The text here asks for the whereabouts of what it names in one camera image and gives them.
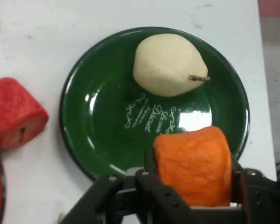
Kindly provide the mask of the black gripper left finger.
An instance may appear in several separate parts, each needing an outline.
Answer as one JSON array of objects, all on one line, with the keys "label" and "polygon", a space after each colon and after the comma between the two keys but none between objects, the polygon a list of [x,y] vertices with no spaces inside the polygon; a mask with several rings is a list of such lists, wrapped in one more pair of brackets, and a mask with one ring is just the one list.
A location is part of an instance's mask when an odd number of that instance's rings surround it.
[{"label": "black gripper left finger", "polygon": [[121,178],[97,180],[61,219],[62,224],[120,224],[135,214],[142,224],[192,224],[194,212],[157,176],[155,152],[145,153],[145,167]]}]

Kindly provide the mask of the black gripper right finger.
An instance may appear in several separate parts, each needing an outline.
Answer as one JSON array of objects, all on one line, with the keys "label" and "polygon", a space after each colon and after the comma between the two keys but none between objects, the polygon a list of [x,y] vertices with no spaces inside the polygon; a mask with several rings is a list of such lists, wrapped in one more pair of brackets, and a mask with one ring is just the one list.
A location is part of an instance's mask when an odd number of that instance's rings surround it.
[{"label": "black gripper right finger", "polygon": [[280,171],[273,181],[257,169],[241,167],[234,156],[231,162],[231,201],[241,205],[245,223],[280,224]]}]

